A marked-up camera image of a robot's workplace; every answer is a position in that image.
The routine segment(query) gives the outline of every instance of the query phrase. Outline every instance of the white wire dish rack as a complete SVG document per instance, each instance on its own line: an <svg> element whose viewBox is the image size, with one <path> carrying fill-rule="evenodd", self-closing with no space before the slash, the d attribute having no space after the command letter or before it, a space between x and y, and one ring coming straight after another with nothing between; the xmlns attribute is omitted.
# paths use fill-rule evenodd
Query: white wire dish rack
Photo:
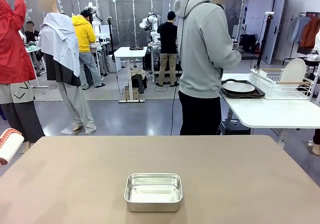
<svg viewBox="0 0 320 224"><path fill-rule="evenodd" d="M252 69L249 81L261 89L266 99L308 99L313 81L304 78L302 82L280 82L283 68Z"/></svg>

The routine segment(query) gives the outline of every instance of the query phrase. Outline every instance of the black step stool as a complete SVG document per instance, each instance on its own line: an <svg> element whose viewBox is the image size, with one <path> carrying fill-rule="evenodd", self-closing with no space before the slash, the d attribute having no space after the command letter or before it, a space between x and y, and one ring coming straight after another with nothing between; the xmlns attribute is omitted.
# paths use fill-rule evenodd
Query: black step stool
<svg viewBox="0 0 320 224"><path fill-rule="evenodd" d="M251 128L243 125L239 119L222 119L219 125L222 135L250 135Z"/></svg>

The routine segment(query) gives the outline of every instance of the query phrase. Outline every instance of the black pole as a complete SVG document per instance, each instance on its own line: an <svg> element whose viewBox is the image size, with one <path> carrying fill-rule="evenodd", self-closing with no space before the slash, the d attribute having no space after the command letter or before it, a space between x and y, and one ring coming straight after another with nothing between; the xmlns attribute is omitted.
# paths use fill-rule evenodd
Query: black pole
<svg viewBox="0 0 320 224"><path fill-rule="evenodd" d="M108 25L109 25L109 32L110 32L110 43L111 43L111 51L112 51L112 60L114 61L115 60L115 52L114 52L114 41L113 41L113 38L112 38L112 31L111 31L111 21L110 21L110 17L107 19L107 22L108 22Z"/></svg>
<svg viewBox="0 0 320 224"><path fill-rule="evenodd" d="M266 40L267 40L267 37L268 37L268 33L269 33L269 29L270 29L270 24L271 24L271 20L272 20L272 15L269 14L268 15L268 18L266 19L266 26L265 26L265 30L264 30L264 35L263 35L263 39L261 41L261 49L260 49L260 54L259 54L259 57L258 57L258 61L257 61L257 64L256 64L256 67L257 67L257 70L260 69L260 63L261 63L261 60L262 60L262 55L264 53L264 48L266 47Z"/></svg>

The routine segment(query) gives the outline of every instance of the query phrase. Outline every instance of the black tray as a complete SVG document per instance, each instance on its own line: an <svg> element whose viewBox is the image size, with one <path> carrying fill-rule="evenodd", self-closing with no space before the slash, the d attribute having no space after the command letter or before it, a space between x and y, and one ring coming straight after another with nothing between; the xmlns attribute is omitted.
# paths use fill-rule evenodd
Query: black tray
<svg viewBox="0 0 320 224"><path fill-rule="evenodd" d="M246 83L246 84L250 84L253 87L255 87L255 90L249 93L238 93L238 92L232 92L229 90L224 89L223 87L220 90L220 93L225 95L227 98L234 98L234 99L242 99L242 98L246 98L246 99L257 99L257 98L262 98L264 97L266 94L261 91L259 88L257 88L256 86L254 86L252 83L250 83L247 80L235 80L235 79L227 79L225 81L222 81L222 84L227 83L228 81L233 81L233 82L237 82L237 83Z"/></svg>

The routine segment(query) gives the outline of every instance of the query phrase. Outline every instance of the mannequin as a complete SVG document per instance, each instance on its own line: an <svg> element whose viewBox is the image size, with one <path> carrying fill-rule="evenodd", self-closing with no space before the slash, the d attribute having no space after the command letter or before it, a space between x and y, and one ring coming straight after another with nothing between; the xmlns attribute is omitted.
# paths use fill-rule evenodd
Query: mannequin
<svg viewBox="0 0 320 224"><path fill-rule="evenodd" d="M22 133L25 152L45 134L29 82L36 76L19 34L27 9L24 0L15 0L14 9L0 0L0 105L10 126Z"/></svg>
<svg viewBox="0 0 320 224"><path fill-rule="evenodd" d="M94 124L79 78L79 49L71 18L60 14L57 0L49 0L49 12L40 26L37 59L45 57L47 80L55 80L61 97L70 112L76 131L85 128L85 134L94 132Z"/></svg>

